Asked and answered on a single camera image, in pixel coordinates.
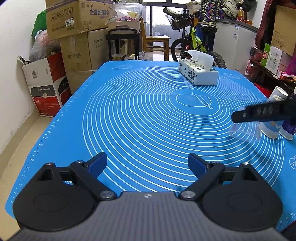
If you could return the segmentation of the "clear plastic cup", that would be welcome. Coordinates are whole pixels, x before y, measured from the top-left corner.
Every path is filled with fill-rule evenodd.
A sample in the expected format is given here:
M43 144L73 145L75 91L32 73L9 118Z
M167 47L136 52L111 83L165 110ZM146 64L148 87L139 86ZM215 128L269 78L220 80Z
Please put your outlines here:
M261 140L260 123L258 121L238 122L233 117L233 114L231 115L229 135L241 141L259 142Z

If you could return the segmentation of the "purple paper cup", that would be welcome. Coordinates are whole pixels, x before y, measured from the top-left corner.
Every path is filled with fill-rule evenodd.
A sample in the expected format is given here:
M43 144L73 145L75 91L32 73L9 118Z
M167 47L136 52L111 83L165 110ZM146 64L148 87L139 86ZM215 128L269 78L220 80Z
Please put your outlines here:
M285 120L281 126L280 134L287 140L291 141L295 135L295 124L291 124L290 121Z

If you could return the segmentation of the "blue yellow paper cup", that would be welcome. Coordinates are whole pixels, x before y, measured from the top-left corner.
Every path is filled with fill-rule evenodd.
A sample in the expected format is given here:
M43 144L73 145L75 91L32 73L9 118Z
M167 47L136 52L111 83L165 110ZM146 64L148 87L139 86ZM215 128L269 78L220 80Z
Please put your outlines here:
M284 101L288 97L287 92L279 86L276 86L267 102ZM260 123L261 132L271 139L276 139L282 127L283 120L280 121L267 121Z

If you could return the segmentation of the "green white carton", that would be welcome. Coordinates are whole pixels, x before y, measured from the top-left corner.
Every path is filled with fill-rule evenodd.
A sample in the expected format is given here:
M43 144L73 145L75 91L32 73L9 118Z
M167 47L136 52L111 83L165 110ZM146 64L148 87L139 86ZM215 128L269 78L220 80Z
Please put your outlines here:
M272 74L277 75L280 66L282 51L270 44L265 44L261 65L270 71Z

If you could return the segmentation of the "tall brown cardboard panel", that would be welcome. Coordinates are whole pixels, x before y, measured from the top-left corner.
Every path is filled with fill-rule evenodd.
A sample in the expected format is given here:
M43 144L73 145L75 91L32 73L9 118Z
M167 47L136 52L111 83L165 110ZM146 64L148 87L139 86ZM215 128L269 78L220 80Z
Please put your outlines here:
M276 6L271 45L289 56L295 54L295 9Z

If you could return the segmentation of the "white chest freezer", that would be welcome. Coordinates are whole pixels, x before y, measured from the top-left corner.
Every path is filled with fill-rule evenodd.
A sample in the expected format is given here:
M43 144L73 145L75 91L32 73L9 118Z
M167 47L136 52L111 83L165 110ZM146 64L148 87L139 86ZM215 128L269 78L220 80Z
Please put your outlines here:
M258 28L238 20L217 20L216 28L213 51L222 56L228 69L245 74Z

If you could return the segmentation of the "white tissue box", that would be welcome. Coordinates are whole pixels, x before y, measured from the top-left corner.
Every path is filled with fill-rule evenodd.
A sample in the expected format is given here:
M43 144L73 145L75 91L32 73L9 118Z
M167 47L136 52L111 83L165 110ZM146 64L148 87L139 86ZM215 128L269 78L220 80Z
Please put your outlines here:
M219 72L213 68L214 58L208 53L187 50L181 53L179 72L192 84L215 85Z

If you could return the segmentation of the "green black bicycle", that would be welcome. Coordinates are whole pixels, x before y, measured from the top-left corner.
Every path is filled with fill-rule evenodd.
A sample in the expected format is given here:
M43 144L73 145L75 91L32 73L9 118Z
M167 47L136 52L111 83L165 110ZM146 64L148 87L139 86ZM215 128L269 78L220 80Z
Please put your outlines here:
M195 19L197 19L201 15L201 11L195 11L192 14L174 12L171 9L165 7L163 8L163 12L166 14L168 18L171 28L173 30L184 30L186 27L189 27L189 32L184 35L182 38L178 38L173 41L171 44L171 56L174 61L178 61L176 54L176 49L180 47L179 56L180 58L189 58L189 54L186 51L189 50L197 50L203 53L206 53L214 58L214 67L219 68L227 68L226 63L222 56L214 51L209 50L208 40L211 34L217 32L216 26L212 24L200 24L200 31L203 34L203 38L200 38L195 30L196 24L194 23Z

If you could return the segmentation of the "white red appliance box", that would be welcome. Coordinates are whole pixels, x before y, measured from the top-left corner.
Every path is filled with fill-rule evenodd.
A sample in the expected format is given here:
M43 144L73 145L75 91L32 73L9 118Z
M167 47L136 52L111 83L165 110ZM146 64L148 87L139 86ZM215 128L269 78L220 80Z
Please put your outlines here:
M33 102L41 116L54 117L72 96L62 53L35 62L18 56Z

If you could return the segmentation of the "blue silicone baking mat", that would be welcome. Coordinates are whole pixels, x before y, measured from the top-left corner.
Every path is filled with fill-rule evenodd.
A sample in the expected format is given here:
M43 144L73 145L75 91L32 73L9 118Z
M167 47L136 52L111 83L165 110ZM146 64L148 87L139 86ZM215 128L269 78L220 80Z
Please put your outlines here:
M187 157L236 167L249 162L277 192L283 230L295 221L295 141L234 138L231 114L266 97L237 71L218 69L215 85L195 86L165 61L110 61L72 95L29 152L6 202L47 162L68 166L100 152L99 180L115 192L182 191L195 181Z

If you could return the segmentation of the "patterned purple bag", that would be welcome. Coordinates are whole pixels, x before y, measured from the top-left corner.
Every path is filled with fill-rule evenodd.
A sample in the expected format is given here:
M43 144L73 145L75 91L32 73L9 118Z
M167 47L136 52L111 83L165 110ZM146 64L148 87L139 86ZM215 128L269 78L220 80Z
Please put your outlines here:
M233 20L238 14L239 1L233 0L204 0L201 1L200 21L215 23L217 20Z

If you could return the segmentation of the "wooden chair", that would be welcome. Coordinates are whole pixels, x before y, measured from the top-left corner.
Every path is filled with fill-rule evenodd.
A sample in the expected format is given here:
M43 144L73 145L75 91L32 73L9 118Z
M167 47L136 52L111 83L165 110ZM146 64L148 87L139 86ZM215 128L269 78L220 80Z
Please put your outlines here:
M156 35L156 36L148 36L145 33L145 26L143 18L140 19L140 30L141 30L141 37L142 37L142 50L144 52L152 52L154 47L150 46L149 44L154 44L155 42L163 43L163 46L158 46L159 50L164 53L164 60L169 61L169 42L170 37L167 35Z

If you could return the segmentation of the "black metal stool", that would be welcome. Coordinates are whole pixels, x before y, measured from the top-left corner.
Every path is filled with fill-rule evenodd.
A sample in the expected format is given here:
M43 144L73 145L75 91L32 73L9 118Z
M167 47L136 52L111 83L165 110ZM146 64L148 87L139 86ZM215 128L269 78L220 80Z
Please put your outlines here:
M115 28L108 30L106 35L108 42L109 60L112 60L112 46L111 42L115 44L115 54L121 54L124 40L133 40L134 43L134 59L138 60L139 53L139 32L133 28Z

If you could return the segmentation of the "top open cardboard box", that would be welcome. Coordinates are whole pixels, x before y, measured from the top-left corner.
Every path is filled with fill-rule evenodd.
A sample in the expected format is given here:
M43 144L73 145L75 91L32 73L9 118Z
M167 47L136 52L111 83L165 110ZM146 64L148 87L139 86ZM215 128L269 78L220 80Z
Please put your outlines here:
M106 27L114 1L46 0L47 33L51 40Z

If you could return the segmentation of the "plastic bag by wall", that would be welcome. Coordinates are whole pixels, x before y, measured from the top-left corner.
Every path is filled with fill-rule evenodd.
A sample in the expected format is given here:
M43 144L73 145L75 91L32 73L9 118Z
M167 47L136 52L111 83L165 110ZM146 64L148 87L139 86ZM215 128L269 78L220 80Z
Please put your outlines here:
M61 50L58 40L50 40L47 30L39 31L36 34L35 42L29 54L29 61L35 62L58 53Z

